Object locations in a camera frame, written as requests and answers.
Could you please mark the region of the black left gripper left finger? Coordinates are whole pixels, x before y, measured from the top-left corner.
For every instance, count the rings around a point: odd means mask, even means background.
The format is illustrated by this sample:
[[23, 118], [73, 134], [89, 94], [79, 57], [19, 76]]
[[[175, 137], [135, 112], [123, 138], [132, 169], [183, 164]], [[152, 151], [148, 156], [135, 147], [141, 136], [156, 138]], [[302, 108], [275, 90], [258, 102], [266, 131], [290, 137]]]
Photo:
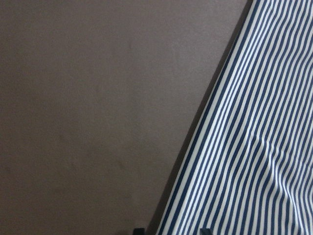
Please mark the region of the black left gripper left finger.
[[135, 228], [134, 235], [145, 235], [145, 228]]

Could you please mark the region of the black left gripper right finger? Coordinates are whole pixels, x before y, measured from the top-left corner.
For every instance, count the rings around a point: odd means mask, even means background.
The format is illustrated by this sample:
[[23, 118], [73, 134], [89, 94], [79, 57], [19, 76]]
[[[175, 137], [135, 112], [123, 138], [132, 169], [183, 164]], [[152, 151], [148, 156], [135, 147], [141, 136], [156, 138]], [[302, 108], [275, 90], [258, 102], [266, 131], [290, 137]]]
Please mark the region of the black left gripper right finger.
[[201, 228], [200, 235], [211, 235], [211, 230], [209, 228]]

